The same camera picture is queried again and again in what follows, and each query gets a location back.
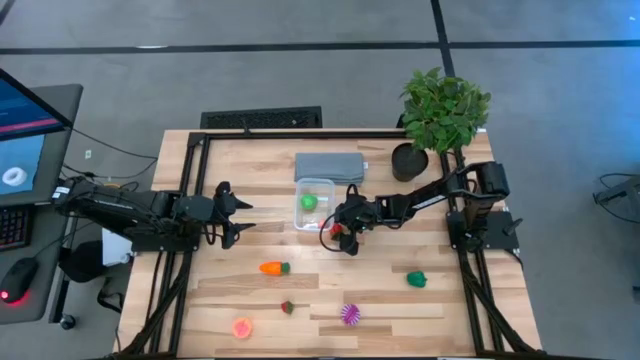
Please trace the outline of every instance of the monitor screen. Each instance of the monitor screen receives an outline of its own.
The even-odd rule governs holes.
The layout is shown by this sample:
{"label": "monitor screen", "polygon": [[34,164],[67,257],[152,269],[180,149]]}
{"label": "monitor screen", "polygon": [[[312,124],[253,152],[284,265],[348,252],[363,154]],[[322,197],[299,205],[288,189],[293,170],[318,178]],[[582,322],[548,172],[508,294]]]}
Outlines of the monitor screen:
{"label": "monitor screen", "polygon": [[8,74],[3,72],[2,75],[0,77],[0,140],[64,129],[68,120],[50,106],[43,104],[43,100]]}

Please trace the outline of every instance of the red toy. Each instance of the red toy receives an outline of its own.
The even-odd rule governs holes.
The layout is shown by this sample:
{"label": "red toy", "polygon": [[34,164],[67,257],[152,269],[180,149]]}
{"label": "red toy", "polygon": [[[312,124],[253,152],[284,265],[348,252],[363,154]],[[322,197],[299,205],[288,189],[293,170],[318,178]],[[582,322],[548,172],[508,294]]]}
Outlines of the red toy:
{"label": "red toy", "polygon": [[332,240],[338,240],[338,237],[340,236],[340,234],[342,234],[342,225],[333,224],[333,226],[329,230],[329,234],[331,234]]}
{"label": "red toy", "polygon": [[280,308],[282,308],[282,311],[286,312],[289,315],[291,315],[291,313],[293,312],[294,307],[295,306],[291,303],[291,301],[285,301],[280,304]]}

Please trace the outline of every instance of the red object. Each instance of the red object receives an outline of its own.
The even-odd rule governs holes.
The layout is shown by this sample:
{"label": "red object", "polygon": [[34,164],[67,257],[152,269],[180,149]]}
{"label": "red object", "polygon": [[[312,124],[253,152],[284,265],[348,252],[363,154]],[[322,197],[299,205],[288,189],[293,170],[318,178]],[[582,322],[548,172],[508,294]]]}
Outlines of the red object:
{"label": "red object", "polygon": [[29,297],[30,297],[30,293],[31,290],[27,290],[27,292],[24,293],[24,295],[22,295],[22,297],[14,302],[11,303],[7,303],[7,306],[9,307],[21,307],[24,304],[26,304],[27,302],[29,302]]}
{"label": "red object", "polygon": [[329,233],[331,234],[331,236],[335,236],[336,234],[341,234],[342,233],[342,225],[333,224],[333,226],[331,227],[331,230],[329,230]]}
{"label": "red object", "polygon": [[282,309],[282,311],[284,311],[289,315],[291,315],[291,313],[293,312],[294,307],[295,306],[291,303],[291,301],[285,301],[282,304],[280,304],[280,308]]}
{"label": "red object", "polygon": [[249,335],[251,335],[251,330],[253,330],[253,324],[251,324],[251,320],[247,318],[236,319],[231,327],[233,336],[238,339],[245,339],[249,337]]}

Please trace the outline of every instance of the pink toy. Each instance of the pink toy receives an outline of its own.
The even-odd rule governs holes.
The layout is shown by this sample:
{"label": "pink toy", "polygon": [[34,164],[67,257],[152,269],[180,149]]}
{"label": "pink toy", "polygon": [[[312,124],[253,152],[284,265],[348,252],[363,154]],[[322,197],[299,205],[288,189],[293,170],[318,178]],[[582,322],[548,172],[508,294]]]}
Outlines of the pink toy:
{"label": "pink toy", "polygon": [[360,309],[353,304],[345,305],[342,308],[342,321],[348,326],[353,326],[360,321]]}

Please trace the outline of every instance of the clear plastic container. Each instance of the clear plastic container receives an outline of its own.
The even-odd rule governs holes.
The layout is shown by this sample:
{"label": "clear plastic container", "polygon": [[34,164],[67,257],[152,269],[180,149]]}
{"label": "clear plastic container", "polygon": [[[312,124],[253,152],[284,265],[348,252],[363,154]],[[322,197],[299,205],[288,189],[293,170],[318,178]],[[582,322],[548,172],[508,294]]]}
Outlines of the clear plastic container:
{"label": "clear plastic container", "polygon": [[[293,225],[298,230],[320,232],[324,221],[335,211],[335,184],[328,179],[302,178],[296,182],[296,203],[293,214]],[[313,210],[302,208],[300,199],[303,195],[318,198],[318,205]],[[333,218],[325,225],[325,231],[333,226]]]}

